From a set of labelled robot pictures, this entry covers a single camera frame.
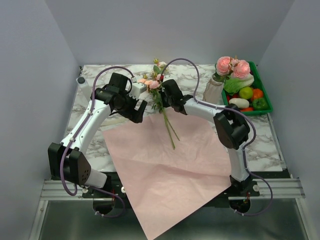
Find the purple wrapping paper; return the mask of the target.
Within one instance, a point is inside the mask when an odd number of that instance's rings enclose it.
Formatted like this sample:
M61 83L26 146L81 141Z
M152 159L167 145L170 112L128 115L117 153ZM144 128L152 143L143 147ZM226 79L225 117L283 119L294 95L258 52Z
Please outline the purple wrapping paper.
M127 122L103 137L145 236L153 240L218 196L230 183L227 151L207 120L168 112Z

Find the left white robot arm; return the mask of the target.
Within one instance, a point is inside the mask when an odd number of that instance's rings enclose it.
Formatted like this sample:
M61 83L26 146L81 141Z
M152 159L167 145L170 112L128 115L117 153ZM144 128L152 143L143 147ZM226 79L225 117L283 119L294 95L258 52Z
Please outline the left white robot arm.
M83 77L77 82L87 93L88 106L73 130L60 143L51 143L48 147L50 173L80 187L93 187L93 191L104 198L111 191L108 177L93 169L85 154L97 130L113 111L133 123L143 121L147 102L143 100L139 108L136 104L147 86L116 72L102 88L89 87Z

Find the peach rose stem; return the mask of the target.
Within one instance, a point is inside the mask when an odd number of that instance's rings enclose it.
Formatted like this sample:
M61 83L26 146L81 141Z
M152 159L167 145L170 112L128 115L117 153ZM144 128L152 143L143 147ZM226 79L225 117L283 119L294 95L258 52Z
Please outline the peach rose stem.
M138 80L138 82L147 85L147 92L150 93L153 100L153 104L151 108L153 110L157 110L160 114L163 115L164 124L169 135L171 146L175 150L176 146L173 140L172 133L174 133L178 141L180 141L180 138L178 137L176 131L174 130L172 124L170 123L166 110L162 104L162 98L161 98L162 82L160 82L160 77L161 77L161 74L158 74L155 79L149 79L148 76L144 74L143 77Z

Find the beige ribbon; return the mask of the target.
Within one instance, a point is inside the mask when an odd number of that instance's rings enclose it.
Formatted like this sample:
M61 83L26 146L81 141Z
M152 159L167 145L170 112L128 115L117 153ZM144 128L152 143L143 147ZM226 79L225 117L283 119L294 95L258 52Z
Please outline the beige ribbon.
M111 125L117 125L117 124L120 124L120 123L125 123L127 122L128 119L124 118L124 117L121 117L121 118L107 118L106 120L104 120L102 123L101 123L101 127L105 127L105 126L111 126Z

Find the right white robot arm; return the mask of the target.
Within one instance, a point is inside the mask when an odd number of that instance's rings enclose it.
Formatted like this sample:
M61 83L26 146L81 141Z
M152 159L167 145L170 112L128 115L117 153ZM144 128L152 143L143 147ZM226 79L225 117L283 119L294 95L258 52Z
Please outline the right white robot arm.
M165 107L214 123L219 141L228 149L231 166L230 191L236 196L247 192L252 177L248 173L242 147L249 139L250 127L240 115L238 107L234 104L212 107L206 102L197 102L192 95L184 95L173 79L163 82L162 88L164 93L161 97Z

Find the pink rose stem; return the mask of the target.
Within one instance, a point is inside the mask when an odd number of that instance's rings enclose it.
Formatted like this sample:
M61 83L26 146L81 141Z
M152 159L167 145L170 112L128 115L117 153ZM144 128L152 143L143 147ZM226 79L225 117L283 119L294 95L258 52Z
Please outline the pink rose stem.
M228 79L245 80L251 72L250 64L237 57L222 56L215 64L215 73L212 79L216 82L225 82Z

